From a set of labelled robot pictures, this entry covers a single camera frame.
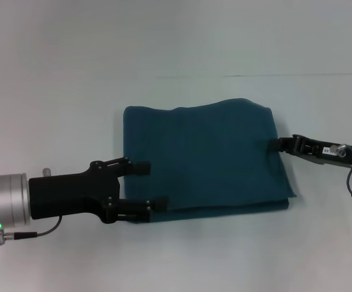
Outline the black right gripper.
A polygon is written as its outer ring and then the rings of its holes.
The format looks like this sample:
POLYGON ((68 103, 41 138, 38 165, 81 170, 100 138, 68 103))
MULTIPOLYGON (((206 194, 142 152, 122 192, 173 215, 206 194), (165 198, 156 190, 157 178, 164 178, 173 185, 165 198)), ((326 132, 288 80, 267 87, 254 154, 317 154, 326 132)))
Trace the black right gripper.
POLYGON ((338 167, 352 167, 352 145, 347 145, 338 154, 331 150, 332 146, 339 147, 340 144, 310 140, 301 135, 292 137, 281 137, 269 142, 268 151, 283 152, 299 158, 308 158, 316 164, 329 164, 338 167))

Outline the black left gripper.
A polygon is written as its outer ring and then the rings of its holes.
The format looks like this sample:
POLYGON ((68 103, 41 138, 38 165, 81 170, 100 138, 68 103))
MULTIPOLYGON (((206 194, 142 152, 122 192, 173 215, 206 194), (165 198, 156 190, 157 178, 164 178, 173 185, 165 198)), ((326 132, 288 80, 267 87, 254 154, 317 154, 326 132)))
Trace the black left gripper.
POLYGON ((30 214, 34 220, 89 213, 101 222, 148 223, 152 213, 167 211, 169 199, 120 199, 119 177, 150 175, 151 163, 128 157, 95 161, 82 173, 29 180, 30 214))

